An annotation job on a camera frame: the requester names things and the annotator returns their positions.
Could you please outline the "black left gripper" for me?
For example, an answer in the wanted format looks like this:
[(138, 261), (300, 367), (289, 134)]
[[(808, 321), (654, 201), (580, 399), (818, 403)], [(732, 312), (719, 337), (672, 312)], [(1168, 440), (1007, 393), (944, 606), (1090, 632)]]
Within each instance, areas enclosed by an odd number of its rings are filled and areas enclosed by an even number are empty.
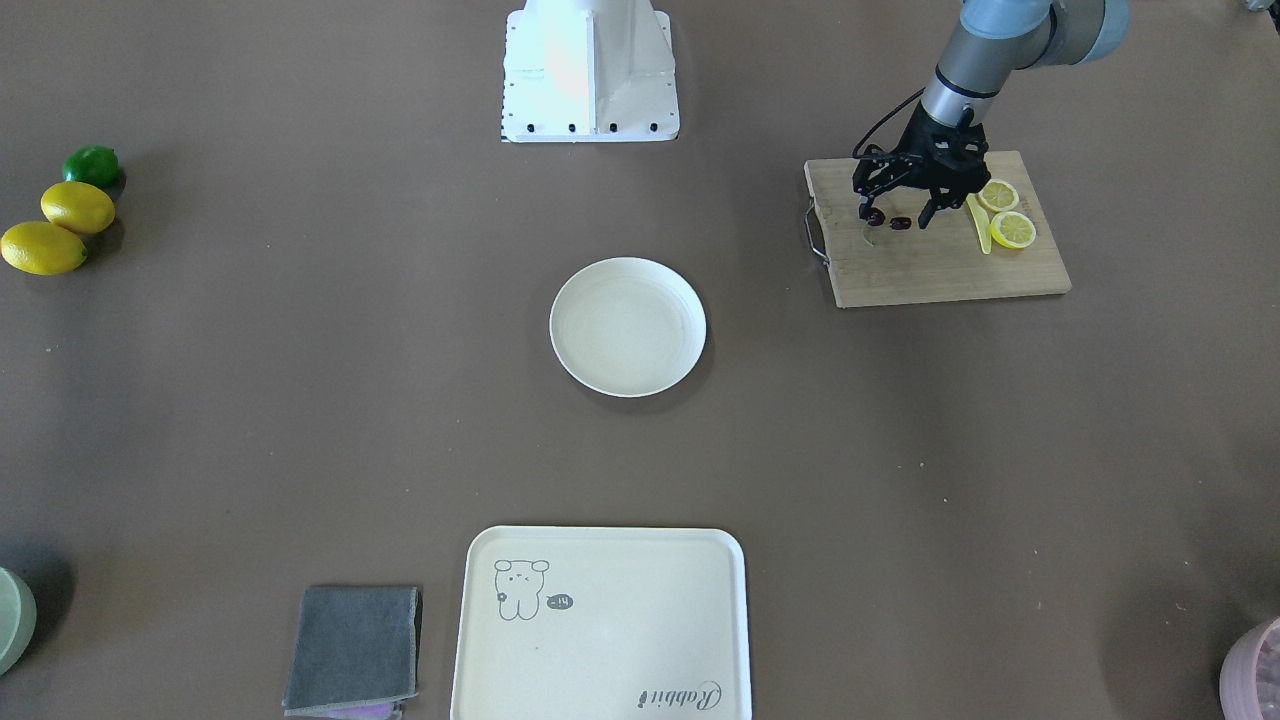
[[(984, 127), (975, 122), (975, 111), (964, 108), (954, 126), (933, 118), (918, 102), (899, 146), (895, 149), (899, 169), (895, 172), (906, 187), (925, 190), (931, 195), (918, 217), (918, 227), (927, 229), (938, 211), (940, 196), (947, 201), (975, 193), (991, 179), (986, 164), (989, 149)], [(876, 206), (878, 193), (859, 186), (861, 197), (859, 218), (865, 223), (884, 223), (884, 213)]]

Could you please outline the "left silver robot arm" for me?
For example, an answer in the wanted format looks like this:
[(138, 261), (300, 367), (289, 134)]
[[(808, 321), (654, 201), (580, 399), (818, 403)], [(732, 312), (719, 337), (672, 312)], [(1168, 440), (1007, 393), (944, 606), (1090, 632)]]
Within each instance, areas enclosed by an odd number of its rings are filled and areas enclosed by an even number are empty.
[(991, 179), (982, 122), (1010, 74), (1106, 58), (1129, 22), (1126, 1), (965, 1), (933, 76), (899, 104), (911, 109), (899, 142), (882, 149), (868, 131), (852, 151), (859, 218), (879, 224), (876, 200), (899, 187), (928, 192), (922, 229), (960, 208)]

